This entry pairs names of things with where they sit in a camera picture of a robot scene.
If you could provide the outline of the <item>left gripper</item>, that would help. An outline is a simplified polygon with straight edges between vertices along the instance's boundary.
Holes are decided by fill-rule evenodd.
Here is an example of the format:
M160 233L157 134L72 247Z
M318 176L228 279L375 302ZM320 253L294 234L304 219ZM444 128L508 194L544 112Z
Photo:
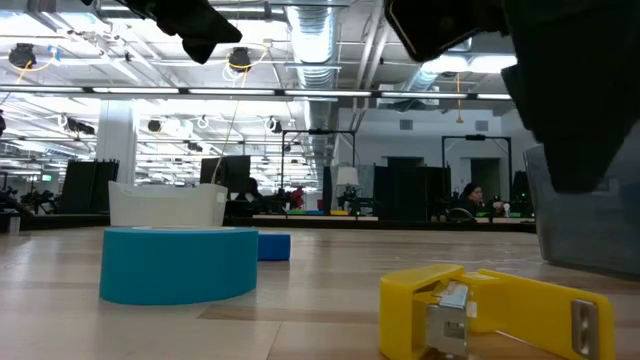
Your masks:
M82 0L99 15L150 19L162 32L179 36L187 55L205 64L218 44L238 43L242 33L208 0Z

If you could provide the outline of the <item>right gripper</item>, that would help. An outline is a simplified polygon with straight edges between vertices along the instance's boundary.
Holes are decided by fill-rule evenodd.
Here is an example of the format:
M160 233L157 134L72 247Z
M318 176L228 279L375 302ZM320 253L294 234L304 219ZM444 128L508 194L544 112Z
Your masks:
M481 33L509 36L525 61L577 52L588 67L640 62L640 0L384 0L384 15L417 62ZM517 64L502 78L525 129L543 145L553 188L593 191L640 120L640 76Z

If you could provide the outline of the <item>transparent grey plastic bin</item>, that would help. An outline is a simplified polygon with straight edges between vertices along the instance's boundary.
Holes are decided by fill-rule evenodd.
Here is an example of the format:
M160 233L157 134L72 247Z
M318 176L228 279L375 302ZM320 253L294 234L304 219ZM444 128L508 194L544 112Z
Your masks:
M640 122L592 192L556 192L541 145L524 164L544 260L640 278Z

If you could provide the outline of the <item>yellow stapler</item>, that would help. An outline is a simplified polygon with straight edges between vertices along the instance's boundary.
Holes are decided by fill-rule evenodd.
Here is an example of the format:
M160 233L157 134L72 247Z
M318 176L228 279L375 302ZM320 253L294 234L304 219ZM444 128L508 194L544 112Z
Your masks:
M454 264L380 280L379 350L389 360L465 357L470 336L494 333L569 360L615 360L613 307L602 295Z

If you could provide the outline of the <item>blue mini stapler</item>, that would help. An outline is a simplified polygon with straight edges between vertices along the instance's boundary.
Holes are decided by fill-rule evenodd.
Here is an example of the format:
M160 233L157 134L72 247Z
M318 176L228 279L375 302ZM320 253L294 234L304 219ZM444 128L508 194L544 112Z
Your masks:
M288 261L291 256L291 236L289 234L259 234L259 261Z

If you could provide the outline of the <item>light blue tape roll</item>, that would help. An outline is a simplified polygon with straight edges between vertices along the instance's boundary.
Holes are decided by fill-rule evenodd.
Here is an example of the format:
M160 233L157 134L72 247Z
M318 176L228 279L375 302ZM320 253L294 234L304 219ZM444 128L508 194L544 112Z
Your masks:
M224 300L257 285L258 232L248 228L107 228L100 298L124 305Z

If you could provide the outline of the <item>person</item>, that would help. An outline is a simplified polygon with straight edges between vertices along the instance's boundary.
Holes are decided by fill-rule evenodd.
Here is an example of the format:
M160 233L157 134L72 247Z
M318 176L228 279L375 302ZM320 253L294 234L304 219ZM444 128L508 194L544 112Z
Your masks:
M474 221L478 214L490 214L494 211L492 205L484 202L482 188L476 183L468 183L449 215L453 220Z
M257 180L250 177L247 182L247 188L238 195L237 200L256 202L260 201L262 198L263 195L259 192Z

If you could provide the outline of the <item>white pillar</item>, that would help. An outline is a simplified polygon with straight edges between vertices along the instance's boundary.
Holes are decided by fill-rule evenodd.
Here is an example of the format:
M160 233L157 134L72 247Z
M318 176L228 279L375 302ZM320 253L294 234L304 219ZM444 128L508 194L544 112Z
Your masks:
M96 159L119 163L117 182L135 182L139 119L132 101L102 100L97 131Z

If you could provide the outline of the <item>black partition panel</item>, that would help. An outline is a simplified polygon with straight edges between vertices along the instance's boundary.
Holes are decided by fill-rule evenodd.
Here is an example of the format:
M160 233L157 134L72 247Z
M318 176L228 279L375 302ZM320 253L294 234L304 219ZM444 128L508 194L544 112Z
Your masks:
M67 163L59 212L62 214L107 214L108 184L117 180L116 160L69 161Z
M380 220L426 222L438 217L449 197L450 168L374 168L374 215Z

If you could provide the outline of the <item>small white plastic bin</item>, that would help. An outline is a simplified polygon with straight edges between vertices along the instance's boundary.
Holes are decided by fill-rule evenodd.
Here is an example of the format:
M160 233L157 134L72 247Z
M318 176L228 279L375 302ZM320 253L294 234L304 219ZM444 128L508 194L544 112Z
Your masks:
M221 227L228 195L216 184L140 187L110 181L108 190L110 224L116 227Z

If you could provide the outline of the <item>white lamp shade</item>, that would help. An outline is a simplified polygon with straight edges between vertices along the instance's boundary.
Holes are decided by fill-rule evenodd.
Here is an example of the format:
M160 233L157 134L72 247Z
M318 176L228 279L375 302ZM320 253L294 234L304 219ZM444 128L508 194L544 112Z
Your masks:
M358 170L355 167L339 167L337 171L336 185L352 187L359 186Z

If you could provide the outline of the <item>wooden table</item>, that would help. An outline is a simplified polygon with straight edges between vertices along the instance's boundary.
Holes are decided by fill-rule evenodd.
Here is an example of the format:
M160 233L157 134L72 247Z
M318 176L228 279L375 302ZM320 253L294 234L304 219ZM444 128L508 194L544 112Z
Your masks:
M334 215L254 215L252 217L256 220L305 220L305 221L368 221L377 222L378 217L374 216L334 216Z

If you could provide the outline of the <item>black gantry frame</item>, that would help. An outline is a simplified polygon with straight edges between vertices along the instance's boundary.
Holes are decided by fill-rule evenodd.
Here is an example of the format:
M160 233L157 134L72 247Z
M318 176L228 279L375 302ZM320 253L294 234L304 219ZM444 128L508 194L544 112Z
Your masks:
M305 148L306 142L303 140L299 140L298 137L303 134L309 141L311 145L312 154L307 156L304 155L304 158L311 158L312 169L319 173L317 176L318 180L322 180L322 210L326 215L331 214L331 208L333 204L333 195L336 186L325 183L325 180L331 180L331 165L326 165L326 162L334 159L335 156L329 155L318 155L317 151L319 149L319 143L317 137L328 137L333 140L333 142L327 141L327 145L331 145L334 151L337 150L338 140L342 139L350 148L351 148L351 166L356 166L357 160L357 151L356 151L356 132L353 130L331 130L331 129L307 129L307 130L284 130L281 135L281 160L280 160L280 187L284 188L285 182L285 155L288 152L288 147L293 145L299 145L302 148Z
M450 176L446 175L445 172L446 170L450 169L450 166L447 163L446 160L446 154L447 154L447 150L446 150L446 141L449 139L455 139L455 140L464 140L464 141L476 141L476 142L484 142L486 140L503 140L506 142L507 144L507 156L508 156L508 170L512 171L512 140L510 137L501 137L501 136L486 136L486 135L481 135L481 134L473 134L473 135L465 135L465 136L455 136L455 135L449 135L449 136L442 136L441 137L441 161L442 161L442 171L444 172L444 174L442 175L443 177L443 191L447 194L451 196L451 201L449 202L449 206L446 209L446 219L449 222L475 222L476 219L474 221L460 221L460 220L453 220L450 218L449 212L450 210L455 206L455 204L458 202L459 197L461 195L454 193L451 190L451 179ZM498 217L499 215L505 215L509 213L509 201L508 200L503 200L501 199L499 196L492 198L488 204L492 205L494 208L494 211L490 214L484 215L484 214L478 214L477 217L488 217L490 219L490 221L493 221L494 218Z

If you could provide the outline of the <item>silver ventilation duct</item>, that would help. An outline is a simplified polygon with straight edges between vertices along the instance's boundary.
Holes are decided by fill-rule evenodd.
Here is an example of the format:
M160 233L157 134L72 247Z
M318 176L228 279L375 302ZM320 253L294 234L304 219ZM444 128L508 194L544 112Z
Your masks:
M335 64L337 12L331 7L291 6L286 8L291 26L291 47L298 87L304 90L334 90L337 85ZM304 103L306 127L310 130L333 130L337 123L337 102L307 100Z

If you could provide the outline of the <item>black table frame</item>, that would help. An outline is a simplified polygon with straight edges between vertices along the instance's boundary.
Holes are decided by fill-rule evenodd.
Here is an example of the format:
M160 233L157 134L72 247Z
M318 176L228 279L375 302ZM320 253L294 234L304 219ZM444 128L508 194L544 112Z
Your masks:
M22 231L70 229L83 227L108 226L108 215L34 215L19 217L19 229ZM379 220L368 221L305 221L305 220L256 220L253 218L225 218L223 225L228 227L259 228L310 228L310 229L347 229L347 230L401 230L401 231L479 231L479 232L515 232L536 233L534 223L503 222L495 219L493 223L483 219L476 223L415 222Z

